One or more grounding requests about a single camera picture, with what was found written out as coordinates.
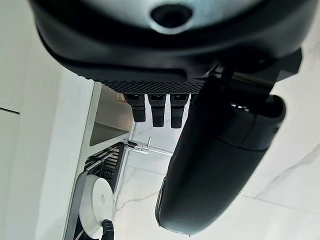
white plate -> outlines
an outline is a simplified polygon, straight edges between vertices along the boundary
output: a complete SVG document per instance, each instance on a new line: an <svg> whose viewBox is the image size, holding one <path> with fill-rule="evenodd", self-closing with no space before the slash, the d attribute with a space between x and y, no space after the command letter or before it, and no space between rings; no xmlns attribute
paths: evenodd
<svg viewBox="0 0 320 240"><path fill-rule="evenodd" d="M98 176L86 177L79 218L84 232L92 239L101 239L103 220L112 221L113 192L109 183Z"/></svg>

textured black surface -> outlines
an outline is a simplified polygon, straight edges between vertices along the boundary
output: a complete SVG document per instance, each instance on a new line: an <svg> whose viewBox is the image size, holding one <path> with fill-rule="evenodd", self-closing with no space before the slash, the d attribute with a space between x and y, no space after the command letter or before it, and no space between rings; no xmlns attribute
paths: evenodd
<svg viewBox="0 0 320 240"><path fill-rule="evenodd" d="M180 129L182 127L182 117L171 117L171 128Z"/></svg>
<svg viewBox="0 0 320 240"><path fill-rule="evenodd" d="M152 116L152 124L155 128L162 128L164 126L165 118L163 116Z"/></svg>
<svg viewBox="0 0 320 240"><path fill-rule="evenodd" d="M146 108L143 107L137 110L135 107L132 108L133 120L136 123L144 123L146 121Z"/></svg>
<svg viewBox="0 0 320 240"><path fill-rule="evenodd" d="M184 82L109 82L103 84L121 94L197 94L200 92L204 81Z"/></svg>

black plastic housing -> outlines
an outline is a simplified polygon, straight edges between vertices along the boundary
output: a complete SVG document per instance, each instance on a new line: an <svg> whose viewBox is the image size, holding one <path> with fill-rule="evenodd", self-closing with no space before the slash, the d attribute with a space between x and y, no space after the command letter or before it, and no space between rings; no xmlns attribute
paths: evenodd
<svg viewBox="0 0 320 240"><path fill-rule="evenodd" d="M230 205L286 115L278 96L269 96L256 112L232 106L213 81L192 106L155 211L161 227L186 235L208 227ZM208 106L208 101L217 104Z"/></svg>
<svg viewBox="0 0 320 240"><path fill-rule="evenodd" d="M63 66L140 95L197 94L216 63L238 72L268 68L299 49L318 2L266 0L222 24L164 35L116 22L81 1L29 1L43 44Z"/></svg>

black dish rack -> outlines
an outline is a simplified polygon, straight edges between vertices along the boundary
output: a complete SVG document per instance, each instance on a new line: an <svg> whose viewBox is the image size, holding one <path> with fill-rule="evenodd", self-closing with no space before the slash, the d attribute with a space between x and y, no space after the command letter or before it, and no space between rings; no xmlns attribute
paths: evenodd
<svg viewBox="0 0 320 240"><path fill-rule="evenodd" d="M65 240L93 240L86 235L79 218L79 209L82 195L88 175L95 175L107 180L111 189L115 192L122 166L125 144L116 143L96 154L88 157L85 161L84 172L76 181L69 219L65 232Z"/></svg>

white cabinet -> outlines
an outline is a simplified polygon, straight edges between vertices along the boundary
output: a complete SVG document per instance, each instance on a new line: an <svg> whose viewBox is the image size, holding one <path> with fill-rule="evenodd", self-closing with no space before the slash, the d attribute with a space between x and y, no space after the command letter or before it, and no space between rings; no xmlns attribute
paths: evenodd
<svg viewBox="0 0 320 240"><path fill-rule="evenodd" d="M5 239L5 222L10 191L12 162L19 132L19 114L0 110L0 239Z"/></svg>
<svg viewBox="0 0 320 240"><path fill-rule="evenodd" d="M21 111L33 18L26 0L0 1L0 109Z"/></svg>

